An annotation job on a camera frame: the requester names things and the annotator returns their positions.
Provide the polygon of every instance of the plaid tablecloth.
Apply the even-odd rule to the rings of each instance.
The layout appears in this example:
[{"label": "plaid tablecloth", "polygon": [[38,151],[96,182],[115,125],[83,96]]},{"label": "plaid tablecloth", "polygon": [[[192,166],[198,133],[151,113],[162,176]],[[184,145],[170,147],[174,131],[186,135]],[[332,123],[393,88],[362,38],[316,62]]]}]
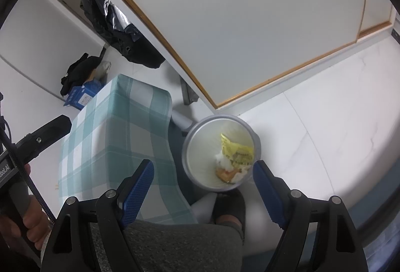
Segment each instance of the plaid tablecloth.
[{"label": "plaid tablecloth", "polygon": [[171,96],[159,88],[118,75],[72,123],[63,139],[59,166],[61,205],[116,189],[143,159],[154,163],[153,184],[138,219],[164,224],[196,223],[177,185],[168,143]]}]

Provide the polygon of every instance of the hand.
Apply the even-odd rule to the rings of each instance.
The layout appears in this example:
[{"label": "hand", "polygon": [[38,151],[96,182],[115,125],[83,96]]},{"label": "hand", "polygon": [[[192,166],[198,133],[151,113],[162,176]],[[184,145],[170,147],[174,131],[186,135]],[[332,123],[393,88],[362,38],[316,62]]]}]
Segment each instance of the hand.
[{"label": "hand", "polygon": [[[25,165],[25,170],[28,175],[31,173],[29,164]],[[23,216],[23,224],[29,229],[26,233],[27,238],[35,243],[35,247],[40,250],[43,241],[50,232],[49,220],[46,214],[42,211],[41,205],[33,196],[29,207]],[[21,231],[18,226],[9,217],[0,215],[0,232],[5,238],[10,247],[13,247],[17,242],[17,238],[21,237]]]}]

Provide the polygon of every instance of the blue textured pad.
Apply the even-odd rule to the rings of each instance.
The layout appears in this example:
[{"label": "blue textured pad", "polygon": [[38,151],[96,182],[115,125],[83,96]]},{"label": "blue textured pad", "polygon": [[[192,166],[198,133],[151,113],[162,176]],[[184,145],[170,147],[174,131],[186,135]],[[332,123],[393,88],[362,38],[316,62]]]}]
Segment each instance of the blue textured pad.
[{"label": "blue textured pad", "polygon": [[126,228],[128,224],[135,221],[139,210],[143,204],[144,198],[149,191],[154,178],[154,165],[151,161],[147,163],[137,182],[132,187],[131,192],[123,203],[123,215],[121,224]]},{"label": "blue textured pad", "polygon": [[265,173],[261,165],[265,165],[263,161],[257,161],[253,165],[253,179],[257,189],[263,199],[271,220],[279,225],[282,229],[287,225],[285,218],[285,205],[279,195],[279,191],[275,189],[274,182],[270,180],[273,177]]}]

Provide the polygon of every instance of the blue gripper pad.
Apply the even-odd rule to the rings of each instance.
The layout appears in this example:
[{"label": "blue gripper pad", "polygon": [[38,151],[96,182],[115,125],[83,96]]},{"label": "blue gripper pad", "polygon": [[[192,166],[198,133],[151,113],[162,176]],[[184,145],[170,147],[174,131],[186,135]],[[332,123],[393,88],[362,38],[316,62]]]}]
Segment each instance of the blue gripper pad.
[{"label": "blue gripper pad", "polygon": [[123,189],[119,192],[117,205],[123,212],[120,219],[123,229],[135,221],[153,178],[154,165],[150,160],[145,159],[134,174],[121,183]]},{"label": "blue gripper pad", "polygon": [[286,229],[289,222],[291,191],[282,178],[275,177],[263,160],[253,165],[253,179],[271,220]]}]

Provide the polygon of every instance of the gray pants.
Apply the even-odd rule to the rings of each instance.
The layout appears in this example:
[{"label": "gray pants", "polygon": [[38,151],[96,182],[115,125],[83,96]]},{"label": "gray pants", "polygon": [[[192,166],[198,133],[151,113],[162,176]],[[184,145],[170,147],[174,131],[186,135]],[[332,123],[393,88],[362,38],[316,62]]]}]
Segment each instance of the gray pants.
[{"label": "gray pants", "polygon": [[[239,272],[241,230],[235,224],[161,225],[136,220],[125,229],[144,272]],[[101,272],[111,272],[96,223],[91,224]]]}]

